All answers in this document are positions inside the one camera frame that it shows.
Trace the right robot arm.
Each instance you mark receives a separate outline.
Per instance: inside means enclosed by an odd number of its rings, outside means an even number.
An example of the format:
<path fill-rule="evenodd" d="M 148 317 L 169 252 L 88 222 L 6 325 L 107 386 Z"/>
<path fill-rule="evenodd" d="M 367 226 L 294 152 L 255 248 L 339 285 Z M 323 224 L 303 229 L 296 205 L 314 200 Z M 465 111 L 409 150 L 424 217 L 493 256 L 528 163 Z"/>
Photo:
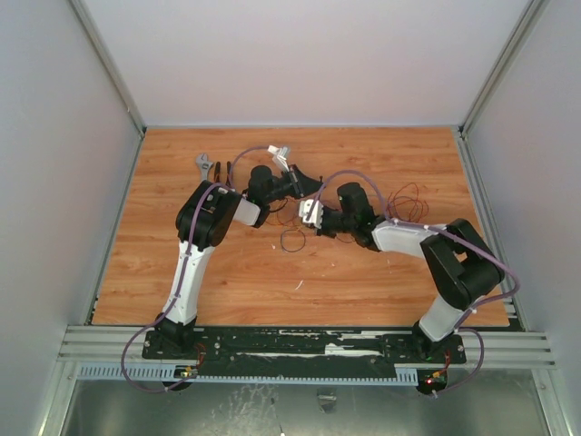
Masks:
<path fill-rule="evenodd" d="M 424 361 L 434 361 L 464 315 L 505 279 L 473 225 L 457 219 L 447 225 L 421 226 L 375 213 L 359 183 L 337 190 L 340 208 L 318 199 L 300 203 L 300 218 L 318 236 L 347 233 L 373 252 L 402 253 L 426 262 L 438 295 L 412 327 L 411 348 Z"/>

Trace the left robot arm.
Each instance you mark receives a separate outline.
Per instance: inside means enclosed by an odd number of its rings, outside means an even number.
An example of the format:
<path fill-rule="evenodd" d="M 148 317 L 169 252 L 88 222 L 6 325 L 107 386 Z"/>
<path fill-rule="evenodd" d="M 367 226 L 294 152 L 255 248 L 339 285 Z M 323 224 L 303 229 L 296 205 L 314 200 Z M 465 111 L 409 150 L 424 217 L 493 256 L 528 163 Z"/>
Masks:
<path fill-rule="evenodd" d="M 175 220 L 179 257 L 170 295 L 154 326 L 155 337 L 167 352 L 181 359 L 194 350 L 203 276 L 231 224 L 259 228 L 271 213 L 271 203 L 288 197 L 300 200 L 321 186 L 322 180 L 306 176 L 295 164 L 279 176 L 265 165 L 254 167 L 241 193 L 220 183 L 201 182 Z"/>

